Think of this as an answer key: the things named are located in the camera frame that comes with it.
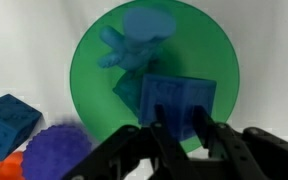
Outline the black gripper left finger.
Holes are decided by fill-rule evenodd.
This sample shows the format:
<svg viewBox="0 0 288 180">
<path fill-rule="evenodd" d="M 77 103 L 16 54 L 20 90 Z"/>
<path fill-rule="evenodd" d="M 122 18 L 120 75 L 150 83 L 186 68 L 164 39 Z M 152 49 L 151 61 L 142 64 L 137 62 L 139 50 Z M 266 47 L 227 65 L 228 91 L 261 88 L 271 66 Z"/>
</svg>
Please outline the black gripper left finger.
<svg viewBox="0 0 288 180">
<path fill-rule="evenodd" d="M 155 113 L 157 120 L 149 127 L 120 127 L 62 180 L 125 180 L 142 159 L 152 163 L 149 180 L 195 180 L 198 174 L 170 134 L 163 107 L 157 105 Z"/>
</svg>

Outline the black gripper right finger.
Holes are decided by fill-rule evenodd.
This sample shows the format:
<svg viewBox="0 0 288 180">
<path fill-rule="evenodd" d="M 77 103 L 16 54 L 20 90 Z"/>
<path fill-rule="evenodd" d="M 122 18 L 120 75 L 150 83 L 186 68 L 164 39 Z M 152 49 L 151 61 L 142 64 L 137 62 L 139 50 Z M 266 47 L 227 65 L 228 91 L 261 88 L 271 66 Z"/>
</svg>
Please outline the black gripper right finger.
<svg viewBox="0 0 288 180">
<path fill-rule="evenodd" d="M 193 108 L 192 123 L 209 157 L 226 165 L 230 180 L 288 180 L 288 141 L 258 127 L 237 132 L 202 106 Z"/>
</svg>

